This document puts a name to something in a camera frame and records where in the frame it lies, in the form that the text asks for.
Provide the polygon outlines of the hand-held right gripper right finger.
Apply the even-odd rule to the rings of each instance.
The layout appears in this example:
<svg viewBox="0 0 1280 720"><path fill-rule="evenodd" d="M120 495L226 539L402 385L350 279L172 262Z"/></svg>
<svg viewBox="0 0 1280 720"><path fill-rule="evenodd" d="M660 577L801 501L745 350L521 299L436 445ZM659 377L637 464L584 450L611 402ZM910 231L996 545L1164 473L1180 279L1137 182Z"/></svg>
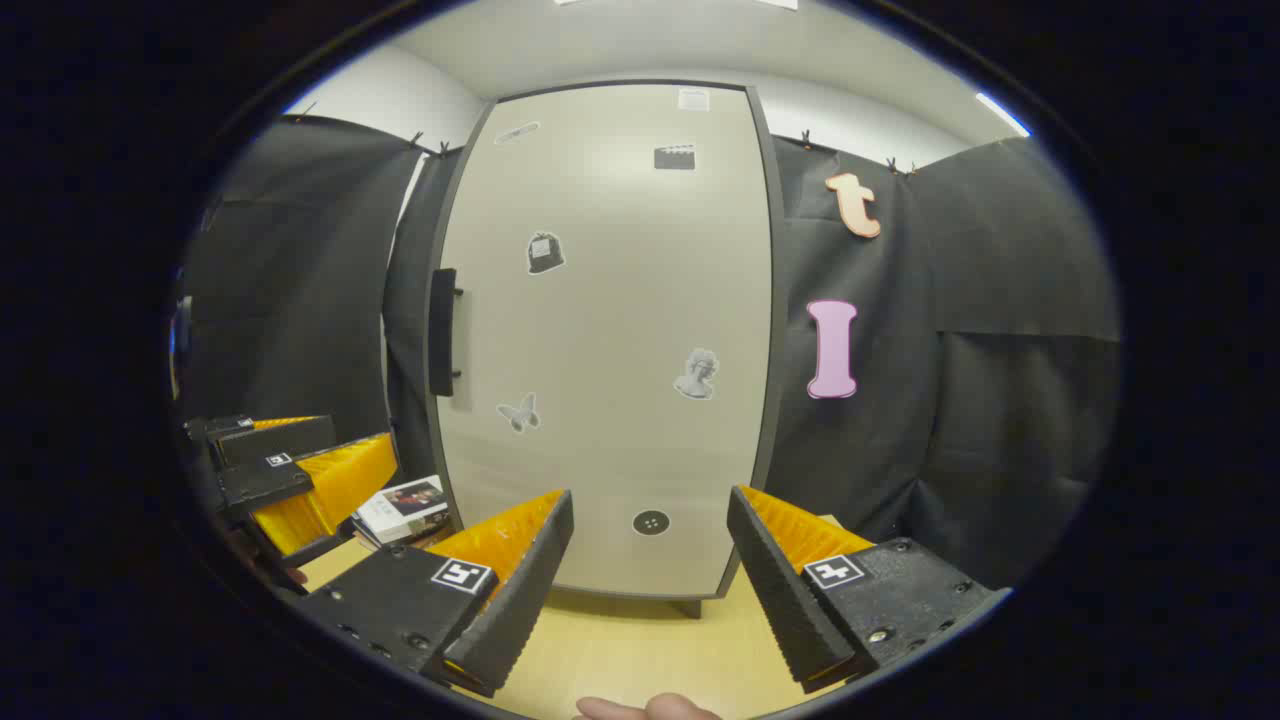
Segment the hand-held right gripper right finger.
<svg viewBox="0 0 1280 720"><path fill-rule="evenodd" d="M731 491L727 528L806 693L904 665L1004 600L916 539L872 542L746 486Z"/></svg>

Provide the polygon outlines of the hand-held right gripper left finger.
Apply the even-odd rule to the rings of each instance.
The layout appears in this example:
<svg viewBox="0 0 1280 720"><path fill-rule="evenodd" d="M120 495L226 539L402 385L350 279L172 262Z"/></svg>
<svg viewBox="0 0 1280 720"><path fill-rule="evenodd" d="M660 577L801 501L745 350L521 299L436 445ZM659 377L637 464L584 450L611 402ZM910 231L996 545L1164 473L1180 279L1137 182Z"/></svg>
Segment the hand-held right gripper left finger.
<svg viewBox="0 0 1280 720"><path fill-rule="evenodd" d="M376 664L490 698L527 646L572 534L572 495L554 489L428 548L378 550L298 610Z"/></svg>

